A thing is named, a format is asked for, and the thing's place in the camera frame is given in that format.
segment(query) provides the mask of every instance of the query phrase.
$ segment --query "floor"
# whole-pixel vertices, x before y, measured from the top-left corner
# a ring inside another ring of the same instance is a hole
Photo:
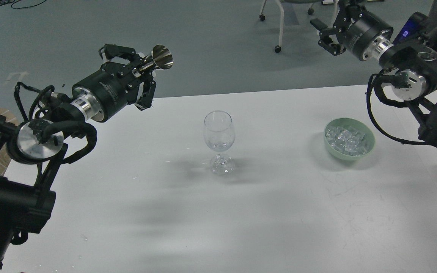
[[[40,0],[23,0],[34,5]],[[367,2],[369,11],[393,26],[394,35],[408,17],[428,14],[432,0]],[[261,0],[59,0],[29,9],[0,6],[0,107],[18,114],[13,88],[18,80],[42,89],[71,86],[101,65],[105,43],[148,54],[167,46],[175,64],[156,72],[155,97],[254,92],[366,84],[380,67],[346,52],[333,57],[317,45],[309,24],[330,22],[333,5],[286,5],[283,48],[278,43],[279,9],[269,0],[259,20]],[[26,109],[34,93],[22,92]]]

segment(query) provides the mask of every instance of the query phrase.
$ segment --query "black cable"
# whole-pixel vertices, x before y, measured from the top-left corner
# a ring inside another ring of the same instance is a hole
[[[88,153],[94,149],[95,145],[97,144],[97,130],[94,126],[92,126],[89,123],[86,123],[84,121],[59,121],[56,123],[52,123],[45,127],[42,133],[42,141],[47,141],[54,133],[57,132],[64,132],[64,133],[70,133],[72,135],[74,134],[83,134],[86,136],[87,139],[87,145],[80,149],[79,151],[76,151],[74,154],[70,155],[69,157],[66,157],[63,160],[63,163],[70,164],[75,161],[78,161]]]
[[[41,94],[42,91],[40,91],[36,88],[32,88],[31,86],[27,86],[26,84],[24,84],[22,82],[17,82],[16,85],[14,86],[14,93],[13,93],[14,100],[16,101],[16,105],[18,106],[19,112],[21,113],[21,116],[23,117],[23,121],[28,121],[28,116],[26,115],[23,104],[21,103],[21,99],[19,98],[19,89],[21,86],[23,86],[23,88],[25,88],[26,90],[33,91],[33,92],[36,92],[38,94]]]
[[[13,2],[11,3],[11,8],[14,9],[14,10],[20,10],[20,9],[32,8],[32,7],[36,7],[36,6],[38,6],[38,5],[41,5],[41,4],[45,3],[47,0],[43,0],[42,2],[40,2],[40,3],[36,4],[36,5],[33,5],[33,6],[19,7],[19,8],[15,8],[15,7],[13,7],[14,4],[16,4],[16,3],[20,2],[20,1],[21,1],[21,0],[13,0]]]
[[[40,93],[38,94],[38,96],[35,98],[35,100],[33,101],[33,104],[31,104],[30,107],[30,111],[28,112],[28,116],[29,119],[34,119],[34,112],[35,112],[35,108],[38,106],[40,108],[40,106],[38,105],[38,103],[41,101],[41,99],[43,98],[43,96],[48,95],[50,96],[52,92],[55,91],[55,87],[53,85],[49,85],[47,86],[45,89],[43,89],[42,91],[40,91]]]
[[[43,171],[43,164],[42,163],[36,164],[36,169],[38,170],[38,172],[36,174],[36,181],[40,181],[40,178],[42,176],[42,171]]]
[[[19,245],[19,244],[23,244],[27,240],[28,240],[28,232],[19,231],[11,239],[11,244]]]
[[[397,100],[391,100],[387,98],[384,89],[382,88],[382,83],[392,83],[393,81],[396,80],[398,80],[398,78],[395,76],[387,76],[387,75],[378,76],[377,78],[375,78],[375,80],[373,80],[373,84],[372,84],[373,91],[376,97],[379,99],[379,101],[382,102],[383,104],[388,105],[390,107],[405,108],[407,107],[406,102],[399,102]]]
[[[0,0],[0,6],[11,4],[13,2],[14,2],[14,0]]]
[[[372,96],[372,89],[373,89],[373,78],[374,77],[378,77],[378,76],[385,76],[383,74],[372,74],[369,78],[369,83],[367,85],[367,92],[366,92],[366,102],[367,102],[367,113],[369,114],[369,118],[372,121],[373,126],[375,126],[375,128],[377,130],[379,130],[379,132],[381,132],[383,135],[385,135],[386,137],[390,138],[391,140],[395,140],[397,142],[400,142],[402,144],[409,144],[409,145],[428,145],[426,142],[420,142],[420,141],[411,141],[411,140],[404,140],[402,138],[396,138],[395,136],[392,136],[390,134],[388,134],[386,131],[384,131],[380,125],[377,123],[377,121],[375,120],[373,113],[372,113],[372,104],[371,104],[371,96]]]
[[[38,106],[38,108],[39,109],[35,113],[35,118],[36,119],[41,118],[41,114],[43,114],[43,116],[45,116],[48,113],[48,111],[52,110],[50,107],[43,107],[43,108],[41,108],[40,106]]]

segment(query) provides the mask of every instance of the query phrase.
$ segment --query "silver metal funnel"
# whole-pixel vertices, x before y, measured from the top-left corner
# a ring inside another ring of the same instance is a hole
[[[144,58],[144,66],[139,68],[140,72],[146,70],[169,69],[173,65],[173,56],[164,45],[155,45],[151,55]]]

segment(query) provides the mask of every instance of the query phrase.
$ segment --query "table surface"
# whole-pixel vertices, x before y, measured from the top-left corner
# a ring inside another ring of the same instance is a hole
[[[1,272],[437,272],[437,150],[375,131],[365,89],[159,98],[92,121],[97,146],[61,167],[51,219],[10,245]],[[203,141],[213,110],[236,128],[226,176],[210,172]],[[386,131],[416,137],[408,112],[373,111]],[[323,129],[340,117],[373,129],[372,154],[326,151]],[[6,175],[31,185],[35,172],[12,162]]]

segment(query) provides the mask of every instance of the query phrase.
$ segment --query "wire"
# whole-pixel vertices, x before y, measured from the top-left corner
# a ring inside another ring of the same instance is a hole
[[[11,4],[13,2],[14,2],[14,0],[0,0],[0,6]]]
[[[19,112],[21,113],[21,116],[23,117],[24,121],[28,121],[28,115],[26,115],[25,109],[23,107],[23,103],[21,103],[21,99],[19,98],[19,88],[23,86],[26,90],[33,91],[35,93],[38,93],[40,95],[43,91],[38,90],[36,88],[32,88],[31,86],[27,86],[22,82],[17,82],[14,86],[14,100],[16,101],[16,105],[18,106]]]
[[[47,113],[48,113],[48,111],[50,111],[50,110],[52,110],[50,107],[40,107],[40,106],[38,106],[38,110],[35,112],[35,119],[40,119],[41,117],[42,117],[42,114],[43,114],[43,116],[45,116]]]
[[[28,240],[28,232],[26,231],[17,231],[13,238],[11,239],[11,244],[19,245],[23,244]]]
[[[38,5],[41,5],[41,4],[45,3],[47,0],[43,0],[42,2],[40,2],[40,3],[36,4],[36,5],[33,5],[33,6],[19,7],[19,8],[15,8],[15,7],[13,7],[14,4],[16,4],[16,3],[20,2],[20,1],[21,1],[21,0],[13,0],[13,2],[11,2],[11,8],[14,9],[14,10],[20,10],[20,9],[32,8],[32,7],[36,7],[36,6],[38,6]]]
[[[36,168],[37,168],[37,173],[36,173],[36,181],[40,181],[40,179],[41,179],[41,176],[43,175],[42,174],[42,171],[43,171],[43,164],[40,162],[40,163],[37,163],[36,164]]]
[[[52,123],[45,127],[41,138],[43,141],[47,141],[50,137],[57,132],[72,133],[73,135],[85,135],[87,139],[87,145],[76,151],[74,154],[66,157],[63,160],[63,164],[70,164],[78,161],[94,149],[97,144],[97,130],[94,126],[85,121],[59,121]]]
[[[409,144],[409,145],[428,145],[426,142],[420,142],[420,141],[411,141],[411,140],[404,140],[402,138],[396,138],[395,136],[389,135],[386,131],[384,131],[380,125],[377,123],[377,121],[375,120],[373,113],[372,113],[372,104],[371,104],[371,95],[372,95],[372,89],[373,89],[373,81],[374,81],[374,77],[381,77],[381,76],[385,76],[383,74],[372,74],[369,78],[369,83],[367,85],[367,92],[366,94],[366,102],[367,102],[367,113],[369,114],[369,118],[372,121],[373,126],[375,126],[375,128],[377,130],[379,130],[379,132],[381,132],[383,135],[385,135],[386,137],[390,138],[391,140],[395,140],[397,142],[400,142],[402,144]]]
[[[43,4],[44,2],[46,2],[47,0],[43,0],[42,2],[36,4],[36,5],[31,5],[31,6],[26,6],[26,7],[14,7],[14,4],[20,2],[22,0],[0,0],[0,6],[5,6],[5,5],[11,5],[11,8],[14,10],[20,10],[20,9],[27,9],[27,8],[32,8],[32,7],[36,7],[38,5]]]
[[[44,96],[50,96],[51,93],[54,91],[55,91],[55,87],[53,85],[49,85],[45,89],[40,91],[38,96],[33,101],[33,104],[31,104],[30,111],[28,112],[29,119],[35,119],[35,108],[38,107],[39,109],[38,112],[41,112],[41,110],[44,108],[39,105],[39,102],[41,102]]]

